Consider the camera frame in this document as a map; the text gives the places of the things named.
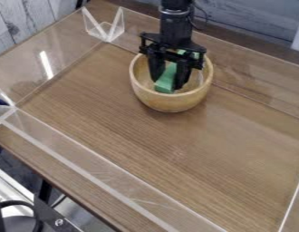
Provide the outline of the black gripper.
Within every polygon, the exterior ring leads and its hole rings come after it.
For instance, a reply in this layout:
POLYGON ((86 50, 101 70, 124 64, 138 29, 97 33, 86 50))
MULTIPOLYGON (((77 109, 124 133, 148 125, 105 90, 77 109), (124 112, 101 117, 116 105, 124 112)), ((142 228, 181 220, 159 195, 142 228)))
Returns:
POLYGON ((138 51, 148 56, 151 79, 156 82, 165 69, 165 61, 176 63, 175 89, 188 82, 191 68, 203 69, 207 48, 187 40, 180 44, 164 43, 156 33, 142 32, 138 51))

